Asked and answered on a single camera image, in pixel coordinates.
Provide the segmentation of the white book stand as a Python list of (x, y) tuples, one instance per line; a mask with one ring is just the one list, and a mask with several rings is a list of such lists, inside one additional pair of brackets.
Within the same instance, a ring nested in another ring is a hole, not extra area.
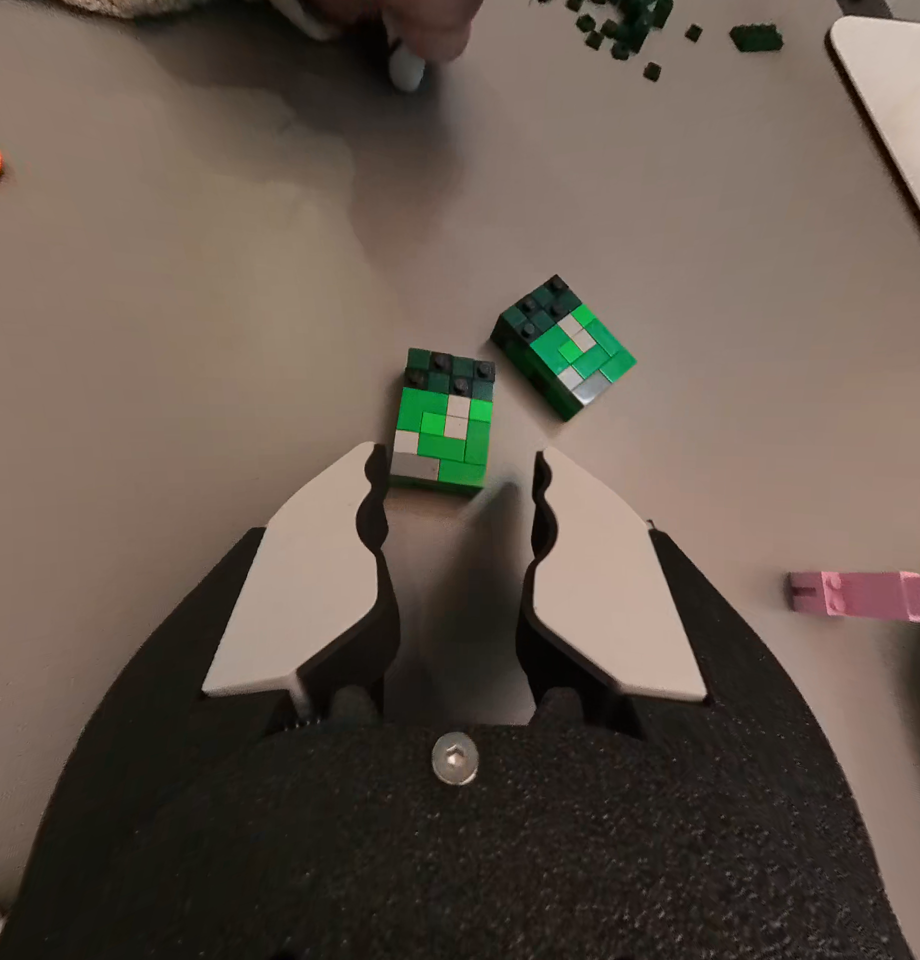
[(920, 215), (920, 21), (842, 16), (828, 39)]

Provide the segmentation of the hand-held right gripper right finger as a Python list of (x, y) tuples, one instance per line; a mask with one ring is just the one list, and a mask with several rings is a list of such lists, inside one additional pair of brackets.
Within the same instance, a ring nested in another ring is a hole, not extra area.
[(573, 690), (588, 724), (638, 724), (634, 698), (703, 704), (708, 689), (651, 527), (553, 447), (538, 451), (533, 552), (515, 654), (534, 704)]

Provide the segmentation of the pink lego pig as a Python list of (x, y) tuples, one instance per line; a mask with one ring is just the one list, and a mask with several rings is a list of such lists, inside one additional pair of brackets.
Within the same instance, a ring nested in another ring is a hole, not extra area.
[(825, 618), (920, 623), (920, 574), (800, 571), (787, 575), (791, 609)]

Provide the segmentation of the green lego cube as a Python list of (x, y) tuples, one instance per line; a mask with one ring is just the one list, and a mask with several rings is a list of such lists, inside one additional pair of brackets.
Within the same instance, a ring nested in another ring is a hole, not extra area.
[(390, 480), (471, 497), (486, 482), (494, 362), (411, 347), (398, 403)]
[(565, 423), (637, 365), (557, 273), (498, 314), (490, 341)]

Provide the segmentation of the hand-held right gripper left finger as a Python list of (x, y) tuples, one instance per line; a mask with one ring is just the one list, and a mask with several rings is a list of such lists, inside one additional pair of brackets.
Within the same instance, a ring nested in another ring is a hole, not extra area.
[(301, 720), (356, 686), (383, 709), (401, 641), (382, 547), (386, 448), (365, 441), (299, 488), (262, 532), (202, 682), (210, 698), (286, 691)]

